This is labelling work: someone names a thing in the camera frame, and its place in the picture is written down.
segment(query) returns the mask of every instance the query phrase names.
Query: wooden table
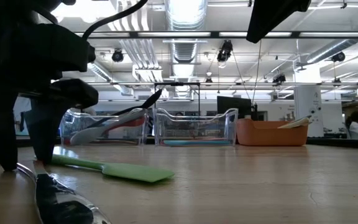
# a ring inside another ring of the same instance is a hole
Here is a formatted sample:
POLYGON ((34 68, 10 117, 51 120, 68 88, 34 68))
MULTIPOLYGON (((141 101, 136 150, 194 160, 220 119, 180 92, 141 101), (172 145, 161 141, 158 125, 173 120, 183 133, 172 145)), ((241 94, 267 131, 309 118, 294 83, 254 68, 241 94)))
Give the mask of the wooden table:
MULTIPOLYGON (((112 223, 358 223, 358 149, 335 147, 79 147, 56 152, 174 170, 157 184, 52 166, 112 223)), ((33 158, 20 150, 20 160, 33 158)), ((0 168, 0 224, 40 223, 34 185, 0 168)))

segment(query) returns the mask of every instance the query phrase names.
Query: spatula handle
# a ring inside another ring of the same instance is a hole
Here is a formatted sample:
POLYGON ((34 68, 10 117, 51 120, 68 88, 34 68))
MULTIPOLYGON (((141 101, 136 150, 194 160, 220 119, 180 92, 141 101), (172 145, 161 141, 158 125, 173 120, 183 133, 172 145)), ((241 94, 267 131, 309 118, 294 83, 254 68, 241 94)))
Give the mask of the spatula handle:
POLYGON ((103 168, 103 163, 100 162, 87 161, 84 159, 75 159, 72 157, 56 155, 56 154, 52 156, 52 163, 58 165, 80 166, 80 167, 86 167, 86 168, 97 169, 97 170, 102 170, 103 168))

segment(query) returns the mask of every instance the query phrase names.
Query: green spatula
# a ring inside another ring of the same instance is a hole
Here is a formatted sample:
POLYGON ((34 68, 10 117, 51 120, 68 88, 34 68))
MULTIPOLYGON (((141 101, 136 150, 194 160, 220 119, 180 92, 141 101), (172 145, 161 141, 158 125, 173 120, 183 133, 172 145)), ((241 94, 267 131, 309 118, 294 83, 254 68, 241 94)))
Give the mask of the green spatula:
POLYGON ((165 178, 169 178, 175 175, 172 171, 157 169, 153 167, 133 165, 133 164, 86 161, 83 159, 74 159, 72 157, 61 156, 56 154, 54 154, 52 157, 52 164, 86 167, 86 168, 101 170, 102 174, 104 175, 141 180, 150 183, 165 178))

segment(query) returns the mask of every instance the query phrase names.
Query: black cable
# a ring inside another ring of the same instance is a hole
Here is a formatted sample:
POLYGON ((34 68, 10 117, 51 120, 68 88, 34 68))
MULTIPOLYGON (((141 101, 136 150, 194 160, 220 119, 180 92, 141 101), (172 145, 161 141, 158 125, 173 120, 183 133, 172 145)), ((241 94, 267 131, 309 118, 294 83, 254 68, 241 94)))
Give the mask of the black cable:
POLYGON ((123 17, 129 16, 132 13, 138 11, 141 7, 143 7, 148 0, 140 0, 138 3, 136 3, 136 5, 126 9, 125 11, 122 11, 120 13, 117 13, 113 16, 109 16, 107 18, 104 18, 98 22, 95 22, 94 24, 92 24, 92 26, 90 26, 84 33, 84 35, 82 35, 82 38, 87 40, 88 37, 93 33, 93 31, 95 31, 97 28, 104 26, 110 22, 114 22, 118 19, 121 19, 123 17))

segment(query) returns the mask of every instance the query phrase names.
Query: plastic container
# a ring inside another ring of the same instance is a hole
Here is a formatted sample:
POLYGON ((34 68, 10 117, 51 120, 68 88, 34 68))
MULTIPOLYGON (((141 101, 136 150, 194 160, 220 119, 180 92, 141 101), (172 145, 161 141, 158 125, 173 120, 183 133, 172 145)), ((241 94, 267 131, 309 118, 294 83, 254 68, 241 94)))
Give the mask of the plastic container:
POLYGON ((237 138, 244 146, 302 146, 308 138, 308 127, 277 129, 289 121, 237 121, 237 138))
MULTIPOLYGON (((144 116, 132 122, 127 122, 124 126, 111 129, 104 132, 99 138, 86 145, 143 145, 145 144, 147 133, 149 130, 149 116, 147 110, 134 109, 128 114, 135 112, 144 112, 144 116)), ((68 110, 60 123, 60 137, 63 146, 72 146, 70 144, 71 137, 78 131, 84 130, 95 122, 103 118, 109 118, 98 127, 112 124, 127 116, 91 116, 89 114, 74 113, 68 110)))
POLYGON ((238 109, 217 116, 173 116, 154 111, 155 144, 158 146, 233 146, 238 109))

